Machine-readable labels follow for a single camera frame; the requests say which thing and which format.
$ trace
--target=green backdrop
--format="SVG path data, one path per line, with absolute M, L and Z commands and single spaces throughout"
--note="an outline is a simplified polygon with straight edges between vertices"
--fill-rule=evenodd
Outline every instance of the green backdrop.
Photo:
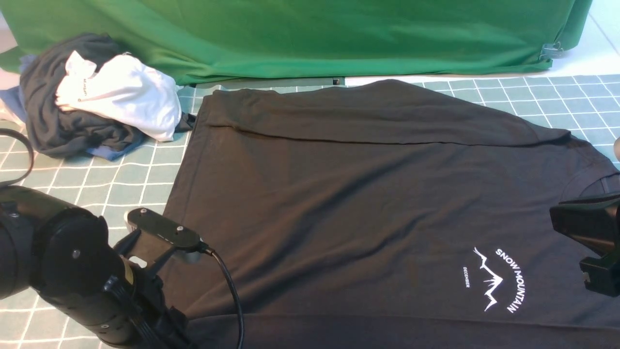
M 540 71 L 544 44 L 577 44 L 591 1 L 0 0 L 19 44 L 0 66 L 95 32 L 179 84 Z

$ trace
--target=printed logo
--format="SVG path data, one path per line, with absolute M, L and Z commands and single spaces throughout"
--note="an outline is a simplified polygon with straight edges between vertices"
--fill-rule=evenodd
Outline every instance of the printed logo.
M 489 269 L 489 267 L 487 266 L 487 257 L 478 252 L 478 249 L 476 247 L 474 247 L 474 252 L 476 253 L 476 255 L 479 255 L 482 260 L 482 263 L 480 264 L 480 269 L 486 270 L 487 273 L 491 275 L 491 278 L 489 280 L 484 281 L 485 283 L 489 283 L 489 290 L 484 293 L 484 295 L 489 298 L 489 305 L 487 305 L 487 307 L 484 309 L 484 311 L 486 312 L 491 306 L 497 304 L 497 300 L 493 298 L 493 291 L 497 288 L 497 286 L 502 283 L 503 279 L 500 278 L 499 275 L 495 274 L 491 269 Z
M 504 304 L 511 314 L 516 312 L 523 305 L 526 293 L 523 270 L 519 264 L 501 248 L 496 249 L 495 254 L 489 257 L 477 247 L 474 247 L 473 252 L 477 255 L 479 264 L 476 263 L 476 268 L 480 272 L 463 266 L 465 287 L 484 290 L 481 295 L 488 300 L 488 303 L 485 302 L 484 312 L 494 309 L 497 304 Z

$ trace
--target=black t-shirt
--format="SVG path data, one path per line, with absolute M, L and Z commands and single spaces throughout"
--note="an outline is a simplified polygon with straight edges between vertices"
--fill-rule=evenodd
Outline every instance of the black t-shirt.
M 246 348 L 611 348 L 620 303 L 549 208 L 620 190 L 569 131 L 397 81 L 205 97 L 165 215 L 231 270 Z M 168 303 L 233 347 L 218 265 L 171 262 Z

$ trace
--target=white t-shirt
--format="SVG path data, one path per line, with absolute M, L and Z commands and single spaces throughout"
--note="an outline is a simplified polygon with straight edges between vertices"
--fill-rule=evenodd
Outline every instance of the white t-shirt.
M 170 141 L 181 119 L 174 79 L 131 55 L 97 65 L 73 51 L 56 90 L 62 111 L 83 110 L 134 126 L 158 141 Z

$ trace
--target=cutting mat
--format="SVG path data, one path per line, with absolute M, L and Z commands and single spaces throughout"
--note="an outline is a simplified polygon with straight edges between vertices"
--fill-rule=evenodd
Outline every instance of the cutting mat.
M 569 129 L 620 168 L 613 153 L 613 143 L 620 137 L 620 75 L 467 79 L 419 85 L 507 111 L 534 124 Z M 331 86 L 261 89 L 293 93 L 325 87 Z M 197 113 L 202 97 L 216 89 L 226 88 L 216 85 L 179 91 L 184 111 Z M 7 122 L 0 122 L 0 127 L 19 129 Z M 86 156 L 57 160 L 37 155 L 32 174 L 21 185 L 103 215 L 110 226 L 110 243 L 114 244 L 126 234 L 125 211 L 138 206 L 164 210 L 187 144 L 188 135 L 178 134 L 173 142 L 147 142 L 115 162 Z M 23 173 L 27 157 L 19 143 L 0 137 L 0 181 Z M 0 349 L 102 347 L 106 346 L 95 336 L 31 290 L 0 301 Z

